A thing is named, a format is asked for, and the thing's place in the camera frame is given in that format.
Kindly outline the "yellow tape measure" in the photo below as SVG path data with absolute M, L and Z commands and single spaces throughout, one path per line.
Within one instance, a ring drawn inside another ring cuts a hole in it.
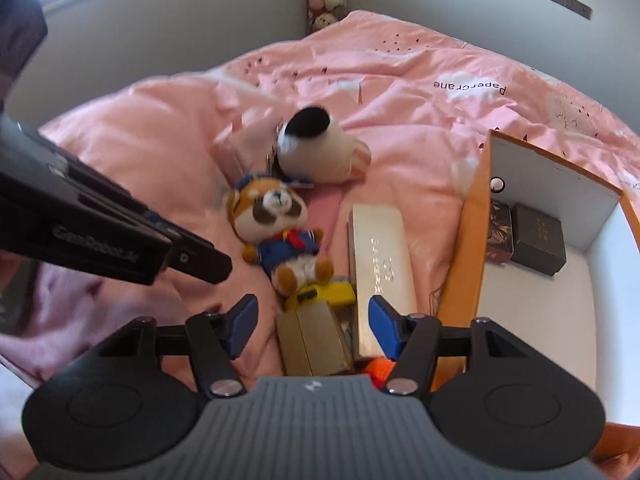
M 300 288 L 284 302 L 284 310 L 292 311 L 315 302 L 325 302 L 333 311 L 341 312 L 356 302 L 355 289 L 346 280 L 326 284 L 310 284 Z

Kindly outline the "white long box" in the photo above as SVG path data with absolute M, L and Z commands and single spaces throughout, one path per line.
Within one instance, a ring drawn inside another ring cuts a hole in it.
M 383 296 L 399 313 L 418 310 L 401 212 L 390 205 L 356 204 L 348 219 L 349 274 L 356 292 L 352 351 L 358 361 L 383 351 L 369 326 L 369 300 Z

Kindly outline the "brown cardboard box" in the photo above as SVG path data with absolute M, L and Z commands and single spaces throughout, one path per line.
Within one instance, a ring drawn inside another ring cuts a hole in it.
M 345 334 L 326 302 L 286 311 L 277 317 L 276 326 L 288 376 L 321 377 L 354 372 Z

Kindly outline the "red panda plush toy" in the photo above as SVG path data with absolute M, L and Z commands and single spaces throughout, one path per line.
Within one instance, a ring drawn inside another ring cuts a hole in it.
M 262 268 L 280 296 L 334 277 L 332 260 L 320 254 L 323 230 L 306 227 L 306 203 L 285 182 L 248 174 L 227 195 L 226 211 L 243 260 Z

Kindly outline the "white black dog plush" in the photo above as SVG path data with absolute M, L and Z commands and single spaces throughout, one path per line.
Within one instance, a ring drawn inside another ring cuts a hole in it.
M 310 106 L 280 128 L 268 170 L 291 183 L 343 184 L 363 179 L 371 162 L 367 144 L 347 134 L 324 107 Z

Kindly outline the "orange object under gripper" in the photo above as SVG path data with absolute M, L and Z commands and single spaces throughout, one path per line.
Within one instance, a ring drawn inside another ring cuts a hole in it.
M 392 374 L 395 365 L 396 363 L 394 361 L 381 356 L 380 358 L 375 358 L 367 362 L 362 368 L 361 374 L 367 375 L 375 388 L 382 389 L 388 381 L 388 378 L 390 378 L 390 374 Z

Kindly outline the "dark patterned card box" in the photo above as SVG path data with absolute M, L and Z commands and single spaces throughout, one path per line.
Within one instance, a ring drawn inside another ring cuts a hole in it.
M 513 254 L 513 232 L 508 205 L 491 200 L 486 245 L 486 259 L 495 264 L 507 263 Z

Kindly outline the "black gift box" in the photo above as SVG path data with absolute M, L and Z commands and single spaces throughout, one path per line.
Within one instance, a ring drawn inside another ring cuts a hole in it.
M 523 204 L 511 208 L 513 254 L 511 261 L 553 276 L 566 263 L 562 223 Z

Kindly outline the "orange cardboard storage box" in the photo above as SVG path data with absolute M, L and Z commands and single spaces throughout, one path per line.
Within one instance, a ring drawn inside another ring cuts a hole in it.
M 486 262 L 492 200 L 558 219 L 564 266 L 548 276 Z M 639 218 L 618 186 L 491 131 L 464 198 L 437 316 L 459 327 L 491 318 L 564 367 L 606 411 L 593 458 L 639 463 Z

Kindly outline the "pink printed duvet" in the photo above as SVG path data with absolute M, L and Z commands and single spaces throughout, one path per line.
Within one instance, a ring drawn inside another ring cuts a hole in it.
M 416 296 L 427 311 L 452 258 L 463 179 L 491 129 L 622 188 L 639 215 L 639 137 L 600 103 L 497 53 L 354 11 L 303 40 L 263 47 L 208 73 L 145 79 L 45 125 L 44 136 L 211 240 L 233 258 L 234 269 L 218 286 L 167 270 L 145 287 L 43 264 L 24 332 L 1 334 L 2 358 L 46 380 L 132 318 L 178 325 L 207 308 L 229 307 L 245 290 L 259 298 L 260 313 L 236 366 L 246 384 L 281 375 L 274 336 L 279 301 L 262 270 L 242 261 L 224 215 L 227 182 L 213 148 L 249 126 L 274 133 L 314 104 L 372 153 L 367 179 L 344 192 L 330 246 L 335 270 L 346 271 L 350 206 L 394 204 L 404 217 Z

